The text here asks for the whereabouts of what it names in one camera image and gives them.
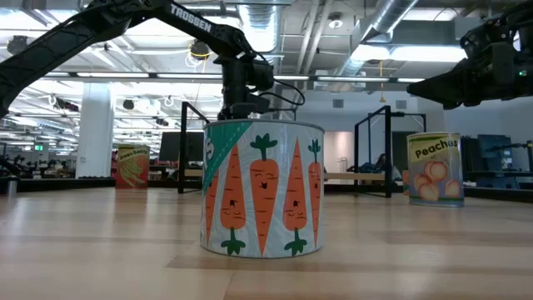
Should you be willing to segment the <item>white pillar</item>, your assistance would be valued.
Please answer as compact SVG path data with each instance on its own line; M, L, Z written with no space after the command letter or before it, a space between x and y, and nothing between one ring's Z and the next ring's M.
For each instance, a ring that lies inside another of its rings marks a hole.
M77 147L77 178L107 178L111 175L115 104L111 83L84 83Z

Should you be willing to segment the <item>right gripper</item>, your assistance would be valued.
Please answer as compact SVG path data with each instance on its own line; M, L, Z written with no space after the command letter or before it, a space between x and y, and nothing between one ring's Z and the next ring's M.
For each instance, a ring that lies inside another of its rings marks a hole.
M441 100L445 110L533 96L533 16L489 19L460 45L467 56L463 68L411 83L407 92Z

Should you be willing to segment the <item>black-framed wooden shelf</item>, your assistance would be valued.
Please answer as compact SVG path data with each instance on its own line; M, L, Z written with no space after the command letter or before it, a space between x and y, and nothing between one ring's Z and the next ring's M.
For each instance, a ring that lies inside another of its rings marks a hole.
M187 165L188 160L185 155L186 151L186 140L187 140L187 120L188 120L188 111L191 110L194 114L196 114L203 122L209 123L210 121L201 113L199 112L195 107L193 107L189 102L182 102L182 108L181 108L181 140L180 140L180 165L178 167L178 176L177 176L177 191L179 194L185 193L186 188L193 188L194 190L200 190L202 188L202 184L199 183L197 185L190 186L189 183L185 180L187 177L186 171L187 171ZM382 188L381 193L385 193L385 198L390 198L391 194L393 193L393 187L391 185L392 180L392 161L391 161L391 119L394 118L403 118L405 116L410 117L421 117L423 120L422 128L423 132L427 132L427 125L426 125L426 115L424 113L407 113L407 112L393 112L391 110L390 105L384 105L383 107L380 107L378 110L372 113L368 113L367 117L363 118L360 122L356 123L354 125L355 130L355 139L358 141L358 133L359 133L359 126L363 123L368 123L368 152L371 152L371 119L375 116L383 115L385 118L385 154L386 154L386 170L384 173L385 178L383 179L383 182L385 183L385 186Z

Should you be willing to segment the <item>black table edge rail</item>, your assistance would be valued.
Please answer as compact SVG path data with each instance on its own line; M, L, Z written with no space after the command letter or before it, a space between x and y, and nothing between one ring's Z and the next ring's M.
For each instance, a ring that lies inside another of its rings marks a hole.
M17 181L17 191L20 193L41 192L53 190L68 190L81 188L114 188L115 180L109 178L84 179L20 179ZM369 193L379 197L385 196L385 188L380 186L325 184L325 193ZM489 187L465 187L466 198L484 198L506 202L533 204L533 190L530 189L499 189Z

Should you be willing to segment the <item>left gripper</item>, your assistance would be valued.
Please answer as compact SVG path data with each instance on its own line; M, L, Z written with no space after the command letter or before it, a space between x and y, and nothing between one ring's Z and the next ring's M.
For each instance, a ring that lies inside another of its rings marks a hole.
M249 95L250 93L247 89L224 89L222 92L222 109L217 114L217 119L221 121L248 118L254 110L254 103L248 102Z

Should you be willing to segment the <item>peaches can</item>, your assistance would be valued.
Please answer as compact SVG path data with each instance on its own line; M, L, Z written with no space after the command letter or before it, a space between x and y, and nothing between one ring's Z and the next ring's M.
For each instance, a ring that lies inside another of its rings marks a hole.
M407 137L409 201L460 208L465 204L461 136L422 132Z

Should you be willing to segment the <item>green beans can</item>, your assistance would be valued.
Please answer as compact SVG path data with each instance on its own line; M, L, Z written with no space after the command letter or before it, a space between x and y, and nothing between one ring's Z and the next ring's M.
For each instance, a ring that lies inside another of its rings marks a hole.
M147 188L150 148L146 145L120 144L117 150L117 188Z

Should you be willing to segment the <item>black monitor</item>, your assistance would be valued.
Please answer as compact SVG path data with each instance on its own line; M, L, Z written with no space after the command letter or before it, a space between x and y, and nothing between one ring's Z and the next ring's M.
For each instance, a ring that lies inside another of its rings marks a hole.
M160 161L178 161L180 159L180 142L181 134L179 132L163 133L158 159ZM203 145L203 132L187 132L185 154L189 162L203 160Z

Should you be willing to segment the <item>silver ceiling duct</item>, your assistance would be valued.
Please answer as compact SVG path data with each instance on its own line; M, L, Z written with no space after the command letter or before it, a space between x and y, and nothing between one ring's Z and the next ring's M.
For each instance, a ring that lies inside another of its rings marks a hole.
M392 39L393 30L419 0L379 0L376 10L368 17L356 22L351 33L351 54L334 72L335 76L355 77L365 64L364 58L353 58L356 50L369 40L379 37L388 43Z

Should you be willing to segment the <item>blue cabinet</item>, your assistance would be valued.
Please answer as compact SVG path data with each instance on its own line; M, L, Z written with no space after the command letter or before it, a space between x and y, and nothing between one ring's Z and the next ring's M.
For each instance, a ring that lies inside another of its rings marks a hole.
M512 153L509 148L503 146L511 144L511 138L505 135L479 135L478 143L482 161L484 176L476 179L479 188L513 188L514 179L507 177L504 171L509 167Z

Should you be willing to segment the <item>carrots can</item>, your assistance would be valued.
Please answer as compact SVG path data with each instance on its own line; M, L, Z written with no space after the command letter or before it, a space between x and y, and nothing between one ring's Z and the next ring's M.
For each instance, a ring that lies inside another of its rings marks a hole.
M288 120L205 125L201 246L259 259L323 248L324 135Z

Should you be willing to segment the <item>person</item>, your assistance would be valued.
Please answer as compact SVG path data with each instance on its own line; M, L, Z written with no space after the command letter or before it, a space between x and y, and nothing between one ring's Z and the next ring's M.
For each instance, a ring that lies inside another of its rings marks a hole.
M376 164L375 164L376 168L378 168L382 173L384 173L386 171L386 155L385 153L382 153L379 158L377 159L376 161ZM402 180L402 176L401 176L401 173L399 172L399 170L397 169L396 166L392 165L391 166L391 179L393 181L400 181Z

